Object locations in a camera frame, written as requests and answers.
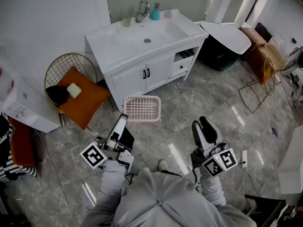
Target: cabinet door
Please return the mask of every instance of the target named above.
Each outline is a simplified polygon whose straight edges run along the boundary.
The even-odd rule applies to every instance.
[[[114,85],[120,97],[121,103],[127,96],[142,95],[145,92],[146,65],[142,65],[121,75],[113,77]]]
[[[146,91],[154,90],[168,80],[174,55],[146,64]]]

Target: cardboard box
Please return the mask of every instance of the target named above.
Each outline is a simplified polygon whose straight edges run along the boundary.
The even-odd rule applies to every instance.
[[[280,51],[278,51],[273,44],[267,43],[266,45],[255,49],[247,59],[247,63],[258,77],[260,83],[264,84],[264,82],[274,73],[271,65],[276,73],[283,69],[285,62]]]
[[[240,28],[240,30],[250,39],[251,47],[241,56],[241,60],[245,61],[256,48],[266,44],[266,41],[253,28]]]

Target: drawer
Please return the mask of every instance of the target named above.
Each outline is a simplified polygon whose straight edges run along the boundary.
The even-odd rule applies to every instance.
[[[187,71],[193,61],[194,56],[183,58],[178,53],[175,56],[175,60],[171,66],[169,78],[176,77],[185,71]]]

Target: gray sleeve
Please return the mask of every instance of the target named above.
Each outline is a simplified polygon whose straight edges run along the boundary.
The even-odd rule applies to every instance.
[[[205,169],[200,167],[202,185],[202,195],[214,206],[222,206],[226,204],[224,193],[222,191],[221,182],[217,176],[210,176]]]
[[[256,227],[257,224],[238,209],[226,204],[219,177],[210,176],[200,167],[202,195],[212,203],[220,213],[226,227]]]
[[[95,208],[88,211],[82,227],[110,226],[121,199],[125,167],[106,161]]]

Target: white box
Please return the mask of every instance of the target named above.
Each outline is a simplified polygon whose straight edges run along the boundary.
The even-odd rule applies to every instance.
[[[296,128],[292,141],[278,169],[282,194],[301,193],[303,190],[303,125]]]
[[[45,133],[61,126],[58,111],[20,79],[14,81],[12,91],[3,102],[3,112]]]

